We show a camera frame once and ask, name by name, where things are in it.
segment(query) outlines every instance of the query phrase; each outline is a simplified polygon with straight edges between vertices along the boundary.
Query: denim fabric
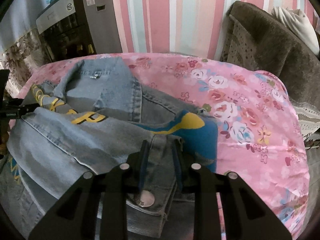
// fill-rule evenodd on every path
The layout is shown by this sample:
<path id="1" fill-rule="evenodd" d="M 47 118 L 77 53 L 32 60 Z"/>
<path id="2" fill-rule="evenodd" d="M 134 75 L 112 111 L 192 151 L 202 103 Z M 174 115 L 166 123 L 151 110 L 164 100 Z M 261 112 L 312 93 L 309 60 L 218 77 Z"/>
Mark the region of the denim fabric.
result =
<path id="1" fill-rule="evenodd" d="M 120 58 L 80 61 L 57 86 L 45 82 L 39 88 L 51 97 L 43 98 L 43 108 L 17 120 L 7 145 L 41 213 L 81 174 L 110 171 L 140 150 L 146 139 L 151 150 L 144 189 L 154 194 L 156 202 L 141 208 L 128 201 L 128 230 L 160 237 L 175 194 L 171 144 L 177 137 L 154 135 L 128 121 L 160 124 L 172 120 L 181 109 L 196 113 L 197 108 L 140 85 Z M 55 99 L 64 104 L 56 112 L 49 111 Z M 30 91 L 23 104 L 34 100 Z M 66 114 L 70 109 L 79 114 Z M 98 114 L 108 118 L 71 123 L 87 111 L 97 113 L 93 119 Z"/>

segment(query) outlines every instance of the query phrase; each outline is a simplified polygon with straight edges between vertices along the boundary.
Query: white flower print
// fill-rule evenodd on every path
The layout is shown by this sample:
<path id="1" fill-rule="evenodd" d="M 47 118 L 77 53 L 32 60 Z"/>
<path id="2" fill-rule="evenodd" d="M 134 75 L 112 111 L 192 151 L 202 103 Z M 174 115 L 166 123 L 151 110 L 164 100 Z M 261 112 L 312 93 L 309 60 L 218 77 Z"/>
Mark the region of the white flower print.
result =
<path id="1" fill-rule="evenodd" d="M 213 88 L 227 88 L 228 87 L 228 79 L 223 76 L 215 75 L 210 76 L 208 80 L 210 86 Z"/>
<path id="2" fill-rule="evenodd" d="M 213 115 L 220 121 L 232 121 L 238 115 L 237 107 L 234 103 L 223 101 L 216 104 L 214 107 Z"/>
<path id="3" fill-rule="evenodd" d="M 191 77 L 199 80 L 206 80 L 208 78 L 207 76 L 207 70 L 206 69 L 193 69 L 191 71 Z"/>
<path id="4" fill-rule="evenodd" d="M 283 101 L 284 101 L 283 96 L 280 94 L 278 89 L 275 88 L 275 89 L 272 90 L 272 96 L 278 102 L 283 103 Z"/>
<path id="5" fill-rule="evenodd" d="M 239 144 L 249 144 L 254 141 L 252 130 L 245 123 L 234 122 L 230 127 L 230 136 Z"/>

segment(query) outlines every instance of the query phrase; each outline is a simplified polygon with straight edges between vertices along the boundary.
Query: beige blanket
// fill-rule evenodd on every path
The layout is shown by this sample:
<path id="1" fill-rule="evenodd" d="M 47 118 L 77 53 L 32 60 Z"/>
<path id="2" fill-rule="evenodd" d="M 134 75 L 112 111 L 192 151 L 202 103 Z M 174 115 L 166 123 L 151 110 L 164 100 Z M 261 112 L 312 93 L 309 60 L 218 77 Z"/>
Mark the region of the beige blanket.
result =
<path id="1" fill-rule="evenodd" d="M 227 14 L 228 33 L 220 60 L 279 77 L 307 138 L 320 128 L 320 61 L 290 30 L 255 5 L 236 1 Z"/>

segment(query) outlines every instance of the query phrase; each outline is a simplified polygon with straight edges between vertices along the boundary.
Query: striped wall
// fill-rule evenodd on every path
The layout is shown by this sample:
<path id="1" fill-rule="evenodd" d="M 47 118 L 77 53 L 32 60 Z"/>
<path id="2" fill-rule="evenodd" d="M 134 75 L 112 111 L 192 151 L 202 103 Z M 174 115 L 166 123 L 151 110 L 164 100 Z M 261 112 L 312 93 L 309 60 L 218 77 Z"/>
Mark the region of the striped wall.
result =
<path id="1" fill-rule="evenodd" d="M 236 0 L 113 0 L 123 52 L 180 52 L 218 60 L 227 10 Z M 241 0 L 271 12 L 301 9 L 313 22 L 308 0 Z"/>

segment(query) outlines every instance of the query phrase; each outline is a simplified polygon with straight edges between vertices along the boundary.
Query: pink floral fabric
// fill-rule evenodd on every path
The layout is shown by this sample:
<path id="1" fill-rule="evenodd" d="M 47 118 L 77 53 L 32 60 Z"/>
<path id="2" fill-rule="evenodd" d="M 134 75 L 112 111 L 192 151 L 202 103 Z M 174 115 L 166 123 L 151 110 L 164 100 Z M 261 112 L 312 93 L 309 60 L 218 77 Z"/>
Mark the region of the pink floral fabric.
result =
<path id="1" fill-rule="evenodd" d="M 266 71 L 182 55 L 85 58 L 115 56 L 123 58 L 141 83 L 200 106 L 217 119 L 217 173 L 237 172 L 296 239 L 306 215 L 309 173 L 298 117 L 282 82 Z M 33 83 L 58 83 L 81 59 L 36 70 L 19 97 Z"/>

